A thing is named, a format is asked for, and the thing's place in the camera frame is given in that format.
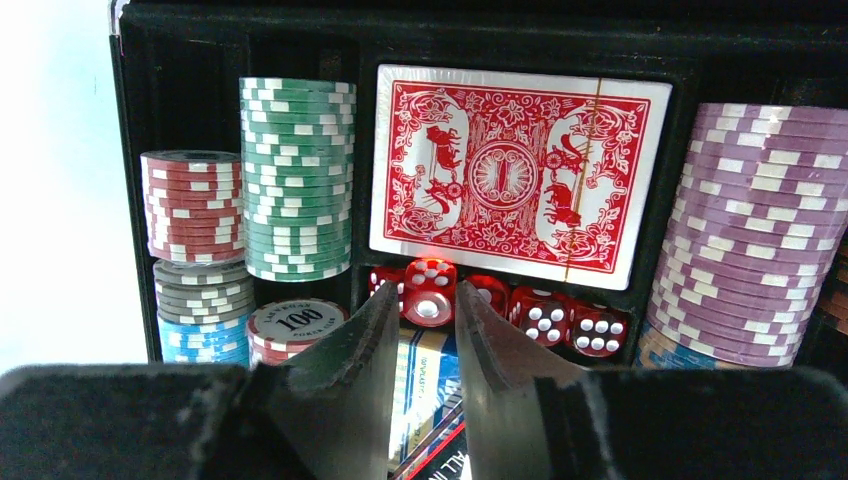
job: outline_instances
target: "poker set case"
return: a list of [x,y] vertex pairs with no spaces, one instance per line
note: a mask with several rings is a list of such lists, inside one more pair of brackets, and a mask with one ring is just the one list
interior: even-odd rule
[[[768,103],[848,108],[848,7],[839,2],[166,2],[113,0],[111,47],[139,289],[150,360],[161,358],[147,253],[142,152],[238,152],[242,76],[314,78],[358,87],[351,268],[327,280],[256,280],[257,304],[325,298],[351,312],[368,274],[412,257],[372,250],[369,221],[380,65],[413,65],[668,84],[671,94],[636,238],[629,285],[616,291],[459,265],[513,285],[562,291],[629,314],[632,334],[610,360],[629,365],[697,105]],[[797,363],[827,329],[811,326]],[[591,359],[577,357],[579,363]]]

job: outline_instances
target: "red die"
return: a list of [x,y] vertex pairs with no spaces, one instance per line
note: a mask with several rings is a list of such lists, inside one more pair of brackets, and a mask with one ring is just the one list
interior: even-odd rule
[[465,278],[480,293],[498,315],[506,318],[506,308],[509,304],[509,286],[489,275],[469,275]]
[[627,315],[603,305],[578,302],[565,343],[588,357],[609,357],[627,339]]
[[444,325],[454,316],[456,267],[436,258],[421,258],[406,267],[401,312],[421,327]]
[[507,319],[536,343],[551,347],[568,333],[568,300],[561,293],[518,287],[512,291]]
[[371,270],[371,275],[368,276],[368,290],[370,295],[374,295],[380,285],[386,283],[386,280],[391,280],[398,284],[398,305],[400,311],[403,312],[403,269],[392,267],[374,267]]

